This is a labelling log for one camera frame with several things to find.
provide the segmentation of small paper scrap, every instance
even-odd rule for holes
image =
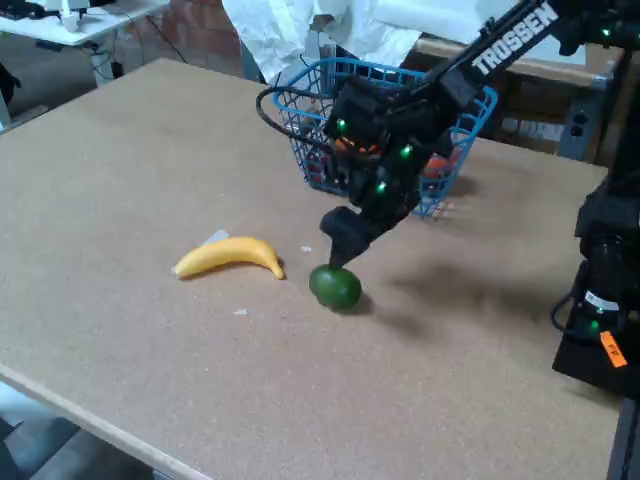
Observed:
[[[202,245],[209,245],[210,243],[216,243],[216,242],[219,242],[220,240],[224,240],[225,238],[229,238],[229,232],[227,232],[226,230],[218,230],[216,233],[211,235],[207,239],[207,241],[204,242]]]

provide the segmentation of orange label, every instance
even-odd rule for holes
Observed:
[[[618,344],[616,343],[615,338],[613,338],[613,335],[611,335],[611,332],[601,332],[600,341],[602,342],[602,346],[607,352],[607,355],[609,355],[609,360],[611,360],[614,367],[620,368],[627,364],[627,360],[624,358],[624,355],[622,355],[620,347],[618,347]]]

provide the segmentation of white cloth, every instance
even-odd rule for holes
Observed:
[[[376,0],[223,0],[231,23],[271,81],[305,52],[317,15],[330,15],[325,32],[362,60],[398,66],[420,32],[376,20]]]

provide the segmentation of plastic banana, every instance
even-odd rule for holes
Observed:
[[[198,247],[187,253],[173,271],[184,279],[232,262],[255,263],[271,270],[276,278],[284,278],[275,249],[253,237],[231,237]]]

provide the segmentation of floor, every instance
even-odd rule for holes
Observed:
[[[115,58],[125,72],[157,58],[179,60],[160,43],[145,42],[141,49],[135,39],[124,38],[114,45]],[[190,64],[242,76],[239,58],[181,53]],[[53,109],[96,88],[89,57],[78,49],[52,51],[28,38],[0,34],[0,62],[22,83],[9,104],[12,116],[41,105]],[[7,437],[6,444],[25,479],[146,480],[152,476],[132,457],[61,418],[25,422]]]
[[[123,63],[125,72],[138,68],[143,60],[144,63],[157,58],[180,61],[168,46],[155,41],[145,41],[141,48],[137,39],[129,38],[117,41],[115,47],[115,58]],[[192,65],[229,75],[243,74],[239,58],[183,49],[181,53]],[[5,35],[0,36],[0,62],[22,82],[22,88],[16,90],[9,105],[12,115],[40,105],[55,108],[95,88],[91,62],[83,50],[65,48],[55,52],[36,47],[32,39]]]

